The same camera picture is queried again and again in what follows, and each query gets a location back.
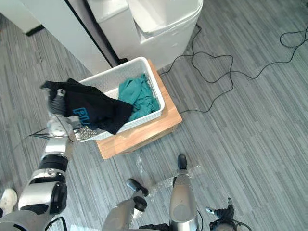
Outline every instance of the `shoe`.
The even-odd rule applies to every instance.
[[[6,189],[0,200],[0,208],[3,210],[3,216],[11,213],[17,203],[17,193],[13,189]]]

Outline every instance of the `black cable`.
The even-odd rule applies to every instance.
[[[51,225],[52,225],[53,223],[57,222],[58,220],[61,220],[61,221],[62,221],[63,229],[64,229],[64,231],[67,231],[66,221],[65,221],[64,217],[58,217],[57,219],[55,219],[55,220],[49,222],[48,225],[47,225],[46,228],[45,228],[45,231],[48,230],[48,229],[51,227]]]
[[[248,228],[249,231],[252,231],[252,229],[251,229],[247,224],[245,224],[245,223],[243,223],[243,222],[240,222],[240,221],[237,221],[237,220],[234,220],[234,219],[231,219],[231,220],[234,221],[234,222],[237,222],[237,224],[236,224],[236,226],[235,226],[236,230],[237,230],[237,227],[238,227],[239,225],[243,225],[243,226],[245,226],[246,228]]]
[[[56,118],[58,119],[58,121],[60,122],[60,124],[62,125],[62,127],[63,127],[63,129],[65,130],[65,132],[66,132],[66,134],[67,134],[67,138],[71,141],[71,142],[76,142],[76,141],[78,141],[78,140],[72,140],[70,137],[69,137],[69,134],[68,134],[68,131],[66,130],[66,128],[65,128],[65,126],[64,126],[64,124],[62,123],[62,121],[59,119],[59,117],[56,115],[56,114],[54,114],[55,116],[56,116]],[[53,138],[60,138],[60,137],[62,137],[62,136],[52,136]]]
[[[203,217],[202,217],[201,213],[199,212],[199,210],[197,210],[197,212],[199,213],[199,215],[201,217],[201,222],[202,222],[202,224],[201,224],[201,231],[202,231],[203,230]]]
[[[200,27],[198,24],[196,24],[196,27],[198,28],[198,31],[197,31],[197,33],[194,35],[194,37],[193,37],[193,39],[192,39],[192,55],[189,55],[189,54],[179,55],[179,56],[176,57],[175,60],[172,62],[170,68],[169,68],[167,71],[161,73],[160,75],[162,76],[162,75],[165,75],[165,74],[169,73],[169,72],[171,71],[171,69],[172,69],[174,63],[175,63],[179,58],[181,58],[181,57],[191,57],[191,58],[192,58],[192,59],[191,59],[191,64],[192,64],[192,66],[198,71],[198,73],[200,74],[200,76],[203,78],[203,80],[204,80],[205,82],[207,82],[207,83],[209,83],[209,84],[213,84],[213,83],[218,82],[218,81],[219,81],[220,79],[222,79],[225,75],[229,74],[229,79],[230,79],[230,82],[231,82],[231,88],[230,88],[229,90],[227,90],[227,91],[225,91],[225,92],[219,94],[217,97],[215,97],[215,98],[213,99],[213,101],[211,102],[211,104],[210,104],[210,106],[209,106],[209,108],[208,108],[207,110],[187,109],[187,110],[184,110],[184,111],[180,112],[180,114],[185,113],[185,112],[189,112],[189,111],[197,111],[197,112],[201,112],[201,113],[207,113],[207,112],[209,112],[209,111],[211,110],[211,108],[212,108],[212,106],[213,106],[215,100],[217,100],[220,96],[223,96],[223,95],[225,95],[226,93],[228,93],[228,92],[230,92],[231,90],[233,90],[233,88],[234,88],[234,83],[233,83],[233,80],[232,80],[232,75],[231,75],[232,73],[240,73],[240,74],[244,75],[245,77],[247,77],[247,78],[249,78],[249,79],[256,79],[256,78],[258,78],[258,77],[261,75],[261,73],[262,73],[268,66],[270,66],[270,65],[273,65],[273,64],[287,64],[287,63],[291,62],[291,61],[293,60],[293,57],[294,57],[294,54],[295,54],[296,50],[297,50],[300,46],[302,46],[302,45],[308,40],[308,39],[307,39],[308,26],[306,27],[305,30],[300,30],[300,31],[296,31],[296,32],[285,32],[285,33],[283,33],[283,34],[280,36],[279,41],[280,41],[280,43],[281,43],[284,47],[286,47],[286,48],[294,48],[294,50],[293,50],[293,52],[292,52],[292,55],[291,55],[291,58],[290,58],[288,61],[271,62],[271,63],[265,65],[265,66],[259,71],[259,73],[258,73],[255,77],[251,77],[251,76],[247,75],[246,73],[244,73],[244,72],[242,72],[242,71],[232,70],[232,65],[233,65],[233,60],[234,60],[234,58],[233,58],[232,55],[225,54],[225,55],[214,56],[214,55],[211,55],[211,54],[209,54],[209,53],[207,53],[207,52],[204,52],[204,51],[199,51],[199,52],[196,52],[196,53],[195,53],[195,52],[194,52],[194,48],[193,48],[194,40],[195,40],[195,38],[197,37],[197,35],[200,33],[200,31],[202,30],[201,27]],[[304,33],[304,39],[301,41],[300,44],[294,45],[294,46],[288,46],[288,45],[286,45],[286,44],[283,42],[283,38],[284,38],[285,35],[298,34],[298,33]],[[231,58],[231,64],[230,64],[230,69],[229,69],[229,71],[228,71],[227,73],[223,74],[222,76],[220,76],[220,77],[219,77],[218,79],[216,79],[215,81],[209,81],[209,80],[207,80],[207,79],[202,75],[200,69],[193,63],[195,56],[196,56],[197,54],[200,54],[200,53],[206,54],[207,56],[209,56],[209,57],[211,57],[211,58],[214,58],[214,59],[220,58],[220,57],[230,57],[230,58]]]

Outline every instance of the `white appliance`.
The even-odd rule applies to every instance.
[[[183,54],[203,0],[88,0],[120,59],[151,59],[157,69]]]

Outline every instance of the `plastic basket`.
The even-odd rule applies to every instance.
[[[158,101],[159,110],[124,124],[117,132],[117,134],[159,117],[165,107],[163,96],[159,90],[154,74],[146,58],[138,57],[112,69],[80,81],[80,83],[83,85],[96,87],[110,98],[117,99],[120,83],[129,77],[141,77],[142,74],[145,74],[148,79],[148,83],[152,89],[153,96]],[[76,134],[77,140],[81,142],[89,140],[102,140],[110,136],[112,136],[112,134],[108,131],[101,129],[91,130],[88,127],[81,128],[80,132]]]

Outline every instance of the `teal cloth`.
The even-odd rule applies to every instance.
[[[128,121],[146,116],[159,109],[145,74],[140,78],[128,78],[121,83],[118,99],[133,105],[133,111]]]

